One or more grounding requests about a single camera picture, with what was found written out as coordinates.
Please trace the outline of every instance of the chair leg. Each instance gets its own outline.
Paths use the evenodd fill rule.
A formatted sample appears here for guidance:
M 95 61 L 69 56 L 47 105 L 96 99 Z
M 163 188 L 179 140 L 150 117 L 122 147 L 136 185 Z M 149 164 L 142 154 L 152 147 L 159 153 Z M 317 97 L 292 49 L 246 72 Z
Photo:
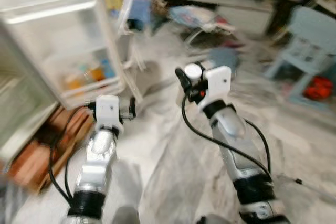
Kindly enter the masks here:
M 275 45 L 280 39 L 282 39 L 286 34 L 288 33 L 288 28 L 287 27 L 283 27 L 282 29 L 280 29 L 272 38 L 273 42 L 272 42 L 272 46 Z
M 318 4 L 314 1 L 314 0 L 311 0 L 307 3 L 307 7 L 310 7 L 312 9 L 314 9 Z
M 146 69 L 146 65 L 144 63 L 142 56 L 139 53 L 140 51 L 138 50 L 138 46 L 136 45 L 135 36 L 133 36 L 133 38 L 130 41 L 130 49 L 131 49 L 131 59 L 136 61 L 140 71 L 143 72 Z
M 270 66 L 267 71 L 264 73 L 264 76 L 267 79 L 274 79 L 277 73 L 279 72 L 281 66 L 284 64 L 284 61 L 281 57 L 278 57 L 277 60 Z
M 137 103 L 141 103 L 143 101 L 143 96 L 138 89 L 137 85 L 135 84 L 135 80 L 132 77 L 131 73 L 126 70 L 125 72 L 125 81 L 127 83 L 127 86 L 130 88 L 131 92 L 133 93 Z
M 184 47 L 186 49 L 187 54 L 191 54 L 193 47 L 191 43 L 193 40 L 202 32 L 203 30 L 198 28 L 194 30 L 185 40 L 184 40 Z
M 306 73 L 292 88 L 289 93 L 290 97 L 301 97 L 306 87 L 309 85 L 314 76 Z

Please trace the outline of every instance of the silver robot arm segment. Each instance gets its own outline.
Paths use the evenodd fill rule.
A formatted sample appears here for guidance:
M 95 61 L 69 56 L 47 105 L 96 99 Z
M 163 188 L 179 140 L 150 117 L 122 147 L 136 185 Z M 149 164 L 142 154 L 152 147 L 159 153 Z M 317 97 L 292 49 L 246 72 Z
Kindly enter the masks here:
M 96 119 L 95 131 L 86 146 L 86 160 L 77 178 L 67 218 L 63 223 L 101 223 L 102 209 L 112 180 L 112 165 L 117 160 L 116 143 L 123 132 L 123 119 L 133 119 L 135 99 L 128 113 L 120 113 L 119 98 L 102 95 L 88 106 Z
M 213 138 L 260 162 L 259 151 L 249 133 L 251 128 L 237 115 L 234 106 L 223 100 L 230 91 L 230 68 L 222 66 L 205 71 L 199 62 L 191 65 L 185 70 L 176 69 L 175 73 L 184 92 L 189 92 L 189 101 L 195 102 L 209 119 Z M 290 223 L 281 200 L 275 197 L 270 176 L 245 157 L 222 146 L 219 148 L 237 191 L 241 218 L 246 223 Z

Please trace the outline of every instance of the tv stand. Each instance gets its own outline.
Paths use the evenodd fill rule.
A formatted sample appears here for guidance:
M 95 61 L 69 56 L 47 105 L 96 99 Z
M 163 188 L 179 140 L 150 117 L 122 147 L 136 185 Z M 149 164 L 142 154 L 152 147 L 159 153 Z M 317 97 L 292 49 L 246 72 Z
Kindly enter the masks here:
M 240 31 L 262 37 L 272 20 L 276 0 L 187 0 L 214 4 L 218 14 Z

